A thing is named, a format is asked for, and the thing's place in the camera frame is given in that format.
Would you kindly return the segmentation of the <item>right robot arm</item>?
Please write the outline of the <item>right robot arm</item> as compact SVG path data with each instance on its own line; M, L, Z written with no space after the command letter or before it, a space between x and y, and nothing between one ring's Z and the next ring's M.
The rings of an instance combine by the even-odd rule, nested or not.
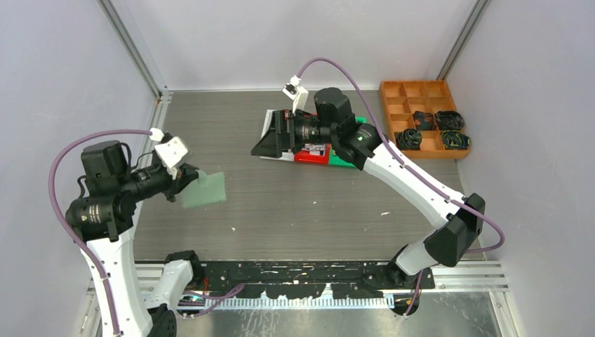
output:
M251 155L279 158L298 153L305 145L330 144L341 160L366 172L409 201L434 231L404 246L390 260L387 278L398 288L409 287L419 272L434 265L454 267L483 229L479 218L485 200L440 183L404 155L374 125L356 120L349 98L338 88L314 95L316 112L297 106L275 110Z

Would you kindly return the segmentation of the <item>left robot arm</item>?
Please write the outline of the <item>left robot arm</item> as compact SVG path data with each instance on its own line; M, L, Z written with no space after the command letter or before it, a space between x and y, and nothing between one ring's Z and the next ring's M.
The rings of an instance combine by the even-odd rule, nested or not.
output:
M163 194L169 202L199 179L198 168L181 164L170 173L160 159L135 170L127 144L109 140L81 153L89 195L75 199L66 221L92 256L88 260L104 324L114 336L176 336L177 305L185 289L199 288L204 269L193 250L170 253L149 299L142 297L133 257L133 215L139 202Z

